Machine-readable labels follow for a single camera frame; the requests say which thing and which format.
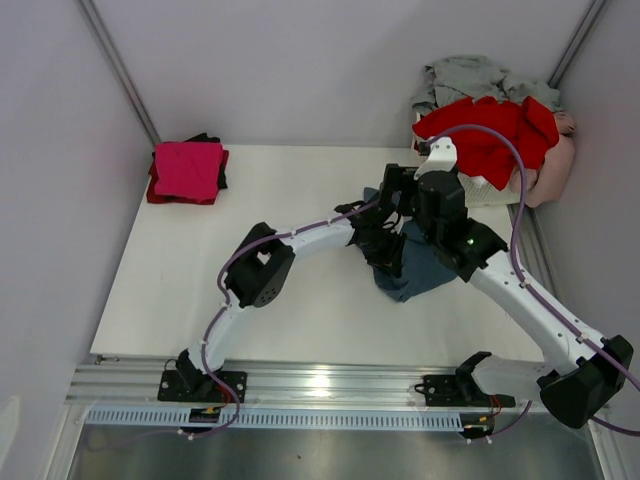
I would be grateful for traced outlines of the blue grey t shirt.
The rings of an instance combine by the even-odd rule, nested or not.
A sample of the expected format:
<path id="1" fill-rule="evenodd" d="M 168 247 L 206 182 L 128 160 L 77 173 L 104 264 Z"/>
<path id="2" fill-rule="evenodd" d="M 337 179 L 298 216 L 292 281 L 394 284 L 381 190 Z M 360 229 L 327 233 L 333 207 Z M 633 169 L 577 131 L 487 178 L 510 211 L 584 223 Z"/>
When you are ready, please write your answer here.
<path id="1" fill-rule="evenodd" d="M 373 269 L 376 286 L 398 303 L 434 290 L 457 279 L 437 258 L 423 238 L 414 220 L 404 220 L 401 229 L 406 235 L 402 253 L 402 271 L 399 277 Z"/>

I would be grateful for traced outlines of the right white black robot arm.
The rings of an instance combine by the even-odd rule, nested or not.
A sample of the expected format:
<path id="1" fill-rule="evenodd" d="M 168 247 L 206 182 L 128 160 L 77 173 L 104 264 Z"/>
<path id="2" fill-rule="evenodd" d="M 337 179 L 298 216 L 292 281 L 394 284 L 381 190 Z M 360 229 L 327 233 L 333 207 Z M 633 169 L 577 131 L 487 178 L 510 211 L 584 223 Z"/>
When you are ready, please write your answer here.
<path id="1" fill-rule="evenodd" d="M 540 362 L 477 353 L 458 369 L 455 391 L 463 402 L 495 394 L 536 401 L 578 429 L 628 381 L 632 345 L 573 315 L 519 265 L 514 246 L 470 218 L 456 172 L 389 164 L 377 211 L 412 217 L 438 261 L 499 305 L 543 353 Z"/>

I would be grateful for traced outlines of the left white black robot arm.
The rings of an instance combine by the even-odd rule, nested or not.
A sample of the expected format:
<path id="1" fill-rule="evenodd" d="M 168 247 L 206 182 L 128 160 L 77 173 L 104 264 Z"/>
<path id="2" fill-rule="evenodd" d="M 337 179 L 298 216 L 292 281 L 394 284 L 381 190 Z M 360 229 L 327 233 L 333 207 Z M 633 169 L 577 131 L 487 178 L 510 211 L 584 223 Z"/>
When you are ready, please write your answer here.
<path id="1" fill-rule="evenodd" d="M 405 236 L 403 214 L 394 202 L 376 199 L 338 206 L 323 220 L 289 229 L 254 225 L 217 277 L 223 295 L 201 338 L 178 355 L 167 382 L 195 401 L 209 398 L 244 318 L 274 301 L 294 262 L 324 251 L 357 246 L 367 263 L 398 276 Z"/>

